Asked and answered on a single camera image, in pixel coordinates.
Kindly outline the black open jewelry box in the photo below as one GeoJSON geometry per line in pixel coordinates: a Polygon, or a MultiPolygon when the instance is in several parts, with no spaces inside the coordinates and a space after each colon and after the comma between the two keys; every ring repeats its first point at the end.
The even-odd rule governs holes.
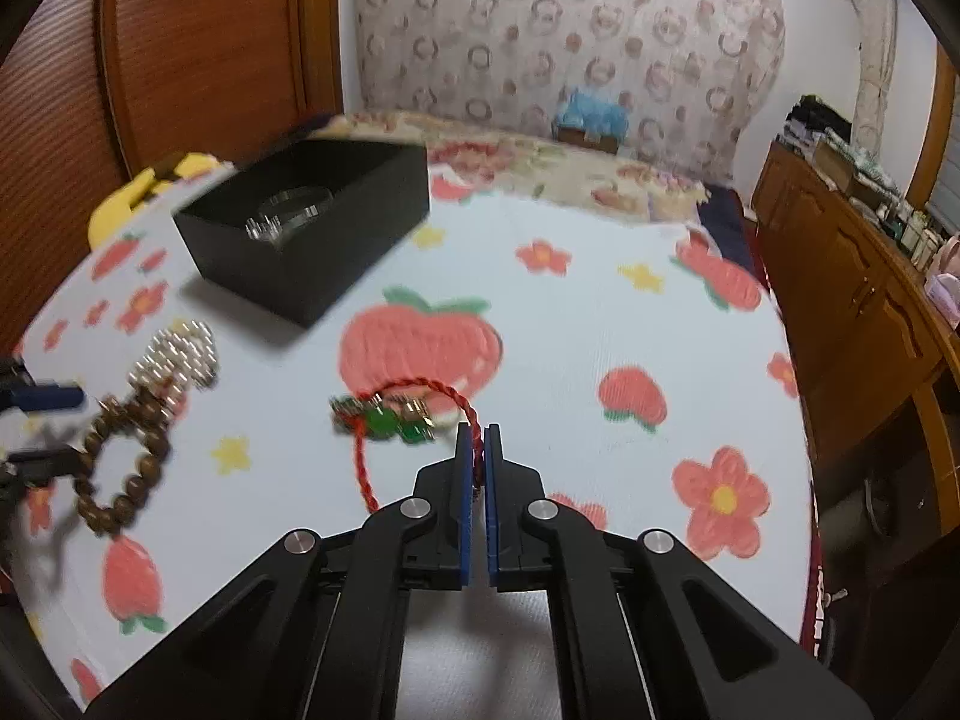
{"type": "Polygon", "coordinates": [[[231,174],[174,224],[202,277],[308,328],[428,211],[423,146],[308,138],[231,174]]]}

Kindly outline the strawberry print bed sheet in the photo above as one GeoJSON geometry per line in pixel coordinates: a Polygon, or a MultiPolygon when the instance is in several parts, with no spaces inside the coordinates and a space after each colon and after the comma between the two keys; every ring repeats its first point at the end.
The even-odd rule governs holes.
{"type": "Polygon", "coordinates": [[[358,527],[498,424],[550,497],[622,536],[672,532],[791,637],[807,631],[811,486],[775,301],[718,234],[483,193],[437,202],[308,328],[210,283],[178,188],[80,263],[26,330],[41,379],[85,405],[8,415],[2,444],[82,445],[99,403],[169,379],[167,456],[112,434],[98,505],[145,504],[117,535],[73,484],[32,493],[14,582],[68,699],[86,707],[295,528],[358,527]]]}

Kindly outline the yellow plush toy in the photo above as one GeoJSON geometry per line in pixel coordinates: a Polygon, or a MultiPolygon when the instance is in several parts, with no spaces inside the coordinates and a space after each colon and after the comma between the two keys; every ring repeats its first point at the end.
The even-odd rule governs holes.
{"type": "Polygon", "coordinates": [[[117,188],[116,192],[99,203],[91,213],[86,230],[89,249],[98,249],[161,193],[174,185],[195,181],[220,167],[223,167],[223,163],[213,154],[195,151],[176,151],[145,167],[132,181],[117,188]]]}

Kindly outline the floral quilt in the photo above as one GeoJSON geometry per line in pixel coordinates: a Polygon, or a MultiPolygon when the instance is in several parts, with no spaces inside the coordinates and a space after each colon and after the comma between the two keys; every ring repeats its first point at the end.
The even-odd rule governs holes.
{"type": "Polygon", "coordinates": [[[428,114],[342,114],[316,135],[425,148],[431,198],[437,202],[469,203],[483,193],[503,192],[635,224],[715,229],[742,221],[742,203],[732,188],[594,149],[428,114]]]}

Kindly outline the wooden wardrobe door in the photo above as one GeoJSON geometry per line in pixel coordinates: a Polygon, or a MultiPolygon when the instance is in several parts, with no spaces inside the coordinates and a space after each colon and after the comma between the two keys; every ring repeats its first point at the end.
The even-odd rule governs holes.
{"type": "Polygon", "coordinates": [[[3,346],[137,172],[244,160],[342,109],[338,39],[338,0],[2,0],[3,346]]]}

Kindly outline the wooden cabinet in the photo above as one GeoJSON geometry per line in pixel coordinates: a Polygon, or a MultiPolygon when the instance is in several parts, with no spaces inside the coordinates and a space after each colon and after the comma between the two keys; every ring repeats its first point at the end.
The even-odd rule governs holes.
{"type": "Polygon", "coordinates": [[[786,146],[752,197],[760,252],[788,332],[823,468],[916,411],[942,528],[958,523],[958,337],[884,232],[786,146]]]}

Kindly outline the pink tissue box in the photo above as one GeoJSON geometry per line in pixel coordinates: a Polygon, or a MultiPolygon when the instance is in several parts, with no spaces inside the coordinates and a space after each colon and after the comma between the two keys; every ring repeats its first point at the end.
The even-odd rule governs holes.
{"type": "Polygon", "coordinates": [[[924,294],[952,328],[960,322],[960,236],[942,244],[926,273],[924,294]]]}

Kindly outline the folded clothes pile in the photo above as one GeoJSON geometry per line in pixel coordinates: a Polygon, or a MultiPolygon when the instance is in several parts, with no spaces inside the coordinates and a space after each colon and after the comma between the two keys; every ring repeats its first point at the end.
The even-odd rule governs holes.
{"type": "Polygon", "coordinates": [[[802,94],[789,110],[782,132],[776,141],[792,149],[809,163],[815,163],[819,146],[843,161],[858,179],[890,197],[900,199],[900,187],[878,164],[866,148],[853,145],[853,126],[815,94],[802,94]]]}

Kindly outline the circle pattern curtain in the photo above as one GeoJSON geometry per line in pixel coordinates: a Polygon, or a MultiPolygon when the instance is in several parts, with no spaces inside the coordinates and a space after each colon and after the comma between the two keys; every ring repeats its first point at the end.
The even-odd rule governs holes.
{"type": "Polygon", "coordinates": [[[545,135],[571,94],[619,106],[641,160],[732,177],[784,52],[781,0],[356,0],[361,94],[545,135]]]}

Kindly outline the white lace curtain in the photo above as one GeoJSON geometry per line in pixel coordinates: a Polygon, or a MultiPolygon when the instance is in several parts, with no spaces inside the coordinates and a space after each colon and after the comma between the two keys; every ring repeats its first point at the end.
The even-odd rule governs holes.
{"type": "Polygon", "coordinates": [[[854,105],[853,142],[877,158],[895,68],[896,0],[851,0],[859,25],[859,85],[854,105]]]}

